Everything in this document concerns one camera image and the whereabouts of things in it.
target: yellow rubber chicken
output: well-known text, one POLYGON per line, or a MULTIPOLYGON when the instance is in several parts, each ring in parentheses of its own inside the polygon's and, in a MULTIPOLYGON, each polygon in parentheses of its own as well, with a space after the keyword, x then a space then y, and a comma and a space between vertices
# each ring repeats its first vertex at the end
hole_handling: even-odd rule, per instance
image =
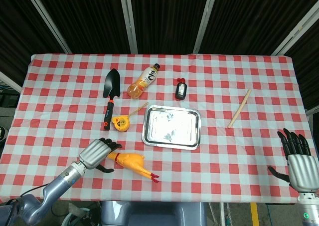
POLYGON ((153 180, 155 183, 158 183, 159 181, 156 180, 158 178, 158 175, 155 175, 151 173, 150 171, 144 169, 144 156, 138 155, 138 154, 120 154, 120 153, 114 153, 111 152, 107 158, 115 161, 119 165, 133 170, 135 173, 138 173, 139 175, 142 175, 148 179, 153 180))

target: yellow tape measure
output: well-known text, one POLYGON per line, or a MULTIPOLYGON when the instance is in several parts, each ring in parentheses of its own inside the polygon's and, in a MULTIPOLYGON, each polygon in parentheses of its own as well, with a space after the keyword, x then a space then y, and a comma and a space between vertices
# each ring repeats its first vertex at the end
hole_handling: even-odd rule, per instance
POLYGON ((148 103, 145 103, 139 107, 136 111, 133 111, 129 115, 120 115, 112 118, 112 123, 114 124, 115 129, 118 131, 124 132, 127 131, 130 127, 130 116, 138 112, 140 109, 144 108, 148 103))

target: chopstick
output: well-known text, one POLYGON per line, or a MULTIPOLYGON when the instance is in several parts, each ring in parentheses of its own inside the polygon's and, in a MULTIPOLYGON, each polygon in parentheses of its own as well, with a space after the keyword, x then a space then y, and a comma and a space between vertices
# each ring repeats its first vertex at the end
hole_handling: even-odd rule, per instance
POLYGON ((249 89, 249 90, 247 91, 247 93, 246 93, 246 95, 245 95, 243 101, 241 102, 241 104, 240 104, 238 110, 236 111, 236 113, 235 113, 233 119, 230 121, 230 123, 229 123, 229 125, 227 126, 227 128, 231 128, 231 127, 233 126, 235 120, 237 119, 238 115, 240 114, 241 110, 243 109, 244 105, 246 104, 247 99, 248 99, 250 93, 251 93, 251 89, 249 89))
POLYGON ((139 107, 137 110, 133 111, 131 114, 128 115, 128 117, 130 117, 131 115, 135 114, 135 113, 138 112, 140 109, 144 108, 147 104, 148 104, 148 102, 146 102, 144 105, 142 105, 141 107, 139 107))

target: metal tray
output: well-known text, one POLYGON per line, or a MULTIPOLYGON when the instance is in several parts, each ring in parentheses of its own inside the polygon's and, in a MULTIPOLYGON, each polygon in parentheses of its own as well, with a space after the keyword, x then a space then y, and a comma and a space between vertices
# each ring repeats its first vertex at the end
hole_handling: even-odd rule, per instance
POLYGON ((142 140, 151 146, 195 150, 200 128, 197 110, 151 105, 145 111, 142 140))

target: white pole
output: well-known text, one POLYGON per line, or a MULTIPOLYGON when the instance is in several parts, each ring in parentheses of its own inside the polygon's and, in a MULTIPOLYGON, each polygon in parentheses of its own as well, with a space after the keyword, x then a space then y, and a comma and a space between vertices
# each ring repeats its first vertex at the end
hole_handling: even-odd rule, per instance
POLYGON ((230 226, 233 226, 233 221, 231 220, 231 215, 230 215, 230 206, 229 203, 226 203, 226 208, 227 208, 227 215, 230 221, 230 226))
POLYGON ((49 15, 48 11, 45 9, 44 5, 42 4, 41 0, 31 0, 32 4, 44 20, 45 24, 63 49, 65 53, 72 53, 71 49, 67 45, 65 39, 63 38, 62 34, 60 33, 58 27, 53 22, 51 16, 49 15))
POLYGON ((219 206, 220 206, 220 225, 221 226, 226 226, 224 203, 220 202, 219 206))
POLYGON ((211 10, 213 9, 213 6, 214 6, 214 2, 215 2, 215 0, 206 0, 206 5, 204 8, 203 16, 201 18, 201 22, 200 22, 198 33, 197 33, 196 42, 194 45, 194 50, 193 50, 194 54, 197 54, 199 52, 201 42, 203 41, 203 37, 205 35, 205 31, 207 28, 207 24, 209 21, 211 10))
POLYGON ((5 84, 8 84, 17 92, 21 93, 22 87, 19 86, 17 83, 15 83, 13 80, 11 80, 9 77, 7 77, 5 74, 3 74, 1 71, 0 71, 0 80, 2 80, 5 84))
POLYGON ((209 205, 209 208, 210 208, 210 212, 211 212, 211 215, 213 217, 213 221, 214 221, 214 224, 217 223, 217 220, 216 220, 216 216, 215 216, 215 213, 213 211, 213 207, 211 205, 211 202, 208 202, 208 205, 209 205))
POLYGON ((319 112, 319 105, 315 106, 314 108, 310 110, 306 110, 306 115, 310 116, 310 115, 316 114, 317 112, 319 112))
POLYGON ((131 54, 138 54, 131 0, 121 0, 131 54))
POLYGON ((298 22, 295 28, 280 43, 272 55, 284 55, 303 34, 319 19, 319 1, 298 22))

